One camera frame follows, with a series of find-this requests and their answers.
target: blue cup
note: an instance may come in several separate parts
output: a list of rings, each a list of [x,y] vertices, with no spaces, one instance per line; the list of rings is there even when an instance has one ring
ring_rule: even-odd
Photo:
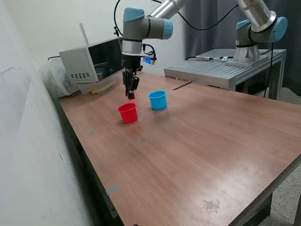
[[[162,110],[166,108],[166,91],[158,90],[148,95],[153,110]]]

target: plastic cup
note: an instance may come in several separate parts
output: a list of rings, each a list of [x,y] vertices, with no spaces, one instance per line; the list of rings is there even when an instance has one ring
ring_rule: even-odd
[[[138,114],[135,103],[127,103],[118,108],[121,114],[122,121],[125,124],[130,124],[138,120]]]
[[[162,110],[166,108],[166,91],[158,90],[148,95],[153,110]]]

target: red cup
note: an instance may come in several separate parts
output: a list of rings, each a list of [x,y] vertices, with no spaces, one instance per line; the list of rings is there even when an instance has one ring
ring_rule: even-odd
[[[138,120],[138,114],[135,103],[127,103],[118,108],[122,120],[125,124],[133,123]]]

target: robotic arm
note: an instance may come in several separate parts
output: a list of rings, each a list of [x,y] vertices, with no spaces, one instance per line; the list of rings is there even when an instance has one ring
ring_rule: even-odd
[[[153,57],[144,54],[146,45],[143,39],[169,39],[173,33],[173,23],[168,20],[184,6],[188,0],[165,0],[149,16],[143,9],[126,8],[123,17],[122,64],[123,83],[128,99],[134,99],[134,91],[139,84],[136,72],[140,68],[141,57],[146,57],[154,64]],[[270,11],[263,0],[237,0],[240,9],[248,20],[237,24],[236,54],[237,62],[251,62],[259,59],[257,43],[276,42],[282,39],[287,28],[287,19],[277,17]]]

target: blue light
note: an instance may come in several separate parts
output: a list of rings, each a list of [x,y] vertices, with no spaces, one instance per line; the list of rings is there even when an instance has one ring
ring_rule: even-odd
[[[148,57],[145,57],[145,58],[144,58],[144,62],[146,62],[146,63],[150,64],[150,63],[151,63],[151,59],[150,59],[150,58],[148,58]]]

